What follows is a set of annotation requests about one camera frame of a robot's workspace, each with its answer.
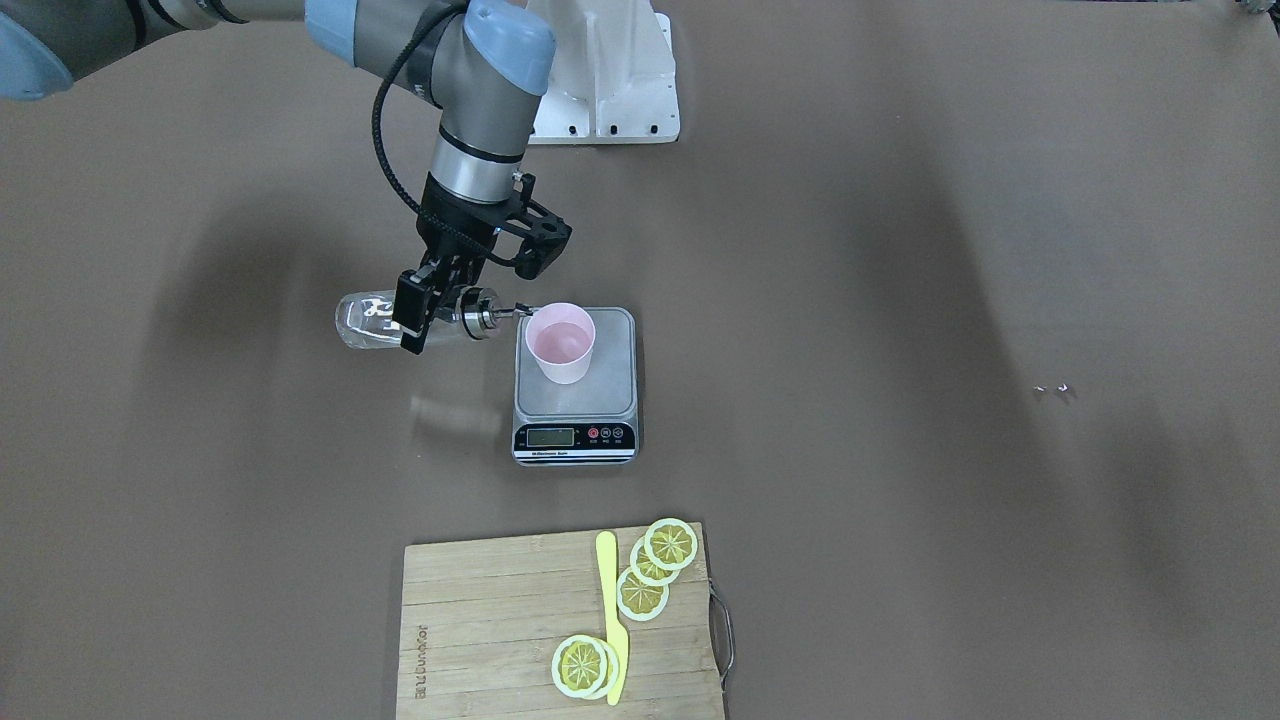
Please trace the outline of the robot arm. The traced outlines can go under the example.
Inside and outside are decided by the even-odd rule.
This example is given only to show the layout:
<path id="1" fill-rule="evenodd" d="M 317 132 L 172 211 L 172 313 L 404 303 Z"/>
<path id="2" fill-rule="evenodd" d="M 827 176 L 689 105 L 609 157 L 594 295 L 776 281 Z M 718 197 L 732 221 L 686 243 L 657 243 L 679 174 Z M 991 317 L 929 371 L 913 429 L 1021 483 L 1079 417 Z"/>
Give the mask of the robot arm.
<path id="1" fill-rule="evenodd" d="M 412 211 L 425 252 L 388 291 L 352 293 L 335 310 L 360 350 L 480 341 L 529 313 L 499 305 L 486 265 L 531 281 L 571 229 L 532 199 L 521 165 L 550 78 L 549 24 L 507 1 L 5 1 L 3 96 L 33 101 L 168 36 L 219 24 L 300 20 L 311 40 L 379 78 L 371 108 L 381 173 Z M 421 199 L 396 176 L 383 138 L 387 96 L 401 87 L 440 124 Z"/>

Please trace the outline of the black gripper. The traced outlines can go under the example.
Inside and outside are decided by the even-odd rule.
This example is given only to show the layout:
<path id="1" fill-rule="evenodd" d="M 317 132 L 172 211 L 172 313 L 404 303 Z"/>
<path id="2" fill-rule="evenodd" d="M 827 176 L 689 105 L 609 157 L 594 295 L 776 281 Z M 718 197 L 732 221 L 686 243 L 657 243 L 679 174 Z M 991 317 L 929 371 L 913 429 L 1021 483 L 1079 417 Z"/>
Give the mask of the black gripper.
<path id="1" fill-rule="evenodd" d="M 421 355 L 444 286 L 474 284 L 486 263 L 504 266 L 495 251 L 506 200 L 483 202 L 447 188 L 431 173 L 421 197 L 417 232 L 426 245 L 421 266 L 399 274 L 392 320 L 401 328 L 399 346 Z"/>

